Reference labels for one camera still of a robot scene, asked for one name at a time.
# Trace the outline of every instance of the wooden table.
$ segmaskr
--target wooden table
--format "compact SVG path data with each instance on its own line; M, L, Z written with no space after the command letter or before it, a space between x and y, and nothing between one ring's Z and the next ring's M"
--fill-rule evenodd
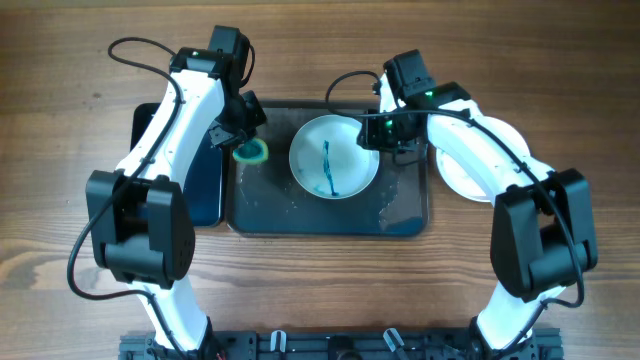
M205 47L214 24L257 51L261 98L320 99L352 70L380 72L419 48L439 82L458 81L506 119L534 156L590 181L600 262L582 308L553 307L568 359L636 359L640 345L640 5L423 2L13 10L0 14L0 358L102 359L150 330L135 298L92 303L67 287L68 253L87 221L84 185L127 154L133 109L166 81L111 61L136 35ZM166 67L126 45L122 56ZM370 99L355 81L336 98ZM198 231L191 279L218 330L466 326L495 286L492 209L453 193L430 165L432 220L414 241L245 239ZM93 292L121 289L88 246ZM568 290L563 298L573 299Z

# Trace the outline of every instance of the wooden floor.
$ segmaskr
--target wooden floor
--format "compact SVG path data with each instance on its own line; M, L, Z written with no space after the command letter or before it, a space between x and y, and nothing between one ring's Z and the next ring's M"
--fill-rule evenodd
M133 109L166 81L111 61L116 38L205 47L214 24L251 39L249 88L321 99L352 70L381 72L419 48L439 82L458 81L507 120L534 156L590 181L600 262L562 329L567 359L640 357L640 4L428 1L11 10L0 13L0 358L112 359L118 337L150 330L138 299L91 303L67 287L87 221L84 185L127 154ZM166 67L127 45L122 56ZM354 81L336 98L369 99ZM198 231L191 279L218 330L466 326L495 286L492 209L453 193L429 166L429 228L414 241L244 239ZM85 247L84 289L121 289ZM574 290L566 291L573 299Z

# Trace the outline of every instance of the black mounting plate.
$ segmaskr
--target black mounting plate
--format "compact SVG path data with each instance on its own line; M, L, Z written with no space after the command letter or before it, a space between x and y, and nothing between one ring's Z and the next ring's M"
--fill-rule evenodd
M335 340L348 338L363 360L398 360L382 337L383 332L288 333L286 351L270 351L271 334L251 331L220 331L216 339L225 348L226 360L331 360L336 359ZM468 328L428 329L424 332L399 331L409 360L465 360L457 349L464 350L469 341ZM163 359L154 355L154 333L123 336L119 360ZM520 351L503 357L506 360L562 360L564 351L559 329L535 329L533 337Z

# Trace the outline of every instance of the sponge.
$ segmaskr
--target sponge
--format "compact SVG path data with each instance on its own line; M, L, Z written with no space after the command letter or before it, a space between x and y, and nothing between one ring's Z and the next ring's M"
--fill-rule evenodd
M269 159L269 148L262 139L253 138L233 150L233 158L242 164L261 164Z

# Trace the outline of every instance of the wood grain surface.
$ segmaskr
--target wood grain surface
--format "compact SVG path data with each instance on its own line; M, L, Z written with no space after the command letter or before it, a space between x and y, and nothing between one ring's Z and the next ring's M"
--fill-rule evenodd
M248 87L261 98L321 99L337 76L380 72L418 48L439 82L462 84L535 157L579 169L592 186L600 262L585 276L584 306L554 307L538 325L562 329L567 359L639 358L639 15L637 2L488 0L0 13L0 358L112 359L120 335L152 328L138 299L91 303L65 280L89 174L127 154L134 108L166 87L106 48L130 35L204 47L214 24L251 39ZM168 62L145 45L118 52ZM335 96L369 99L367 89L354 80ZM429 171L432 221L413 241L199 230L190 273L214 328L466 326L496 282L492 209ZM93 292L122 288L87 246L77 277Z

